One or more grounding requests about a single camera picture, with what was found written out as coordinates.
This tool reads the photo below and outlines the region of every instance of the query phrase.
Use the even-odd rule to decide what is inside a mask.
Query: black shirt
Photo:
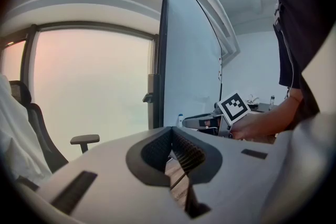
[[[294,127],[301,120],[319,112],[315,98],[301,73],[322,46],[336,15],[332,0],[279,0],[279,3],[281,4],[277,26],[280,30],[275,27],[279,41],[279,84],[287,87],[292,84],[292,66],[287,44],[294,67],[292,87],[301,89],[303,94],[303,102],[291,126]]]

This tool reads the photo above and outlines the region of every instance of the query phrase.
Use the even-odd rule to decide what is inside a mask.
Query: whiteboard
[[[221,48],[197,0],[167,0],[164,126],[179,114],[211,112],[219,101]]]

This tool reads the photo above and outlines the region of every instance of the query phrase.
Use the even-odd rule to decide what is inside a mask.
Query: bottle
[[[180,114],[177,120],[177,127],[183,127],[182,121],[183,121],[183,114]]]
[[[269,101],[269,108],[268,108],[268,110],[271,110],[273,108],[273,106],[274,106],[274,99],[275,99],[275,96],[272,95],[271,96],[271,100]]]

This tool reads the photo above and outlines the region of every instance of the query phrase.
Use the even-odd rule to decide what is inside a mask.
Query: wooden floor
[[[172,159],[166,165],[165,174],[170,176],[172,186],[184,174],[184,171],[182,170],[179,162]],[[171,190],[174,199],[182,208],[184,208],[185,205],[188,185],[189,179],[187,176],[184,176],[183,179]]]

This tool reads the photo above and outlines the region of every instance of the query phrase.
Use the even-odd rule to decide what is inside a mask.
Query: office chair
[[[45,126],[41,108],[37,104],[32,103],[32,96],[30,95],[27,86],[18,80],[10,81],[9,84],[12,89],[12,96],[27,109],[28,120],[37,135],[44,158],[46,159],[51,172],[54,173],[64,165],[68,164],[68,160],[52,142]],[[80,145],[82,152],[84,153],[88,150],[88,144],[99,141],[100,137],[98,134],[79,135],[73,137],[70,144]]]

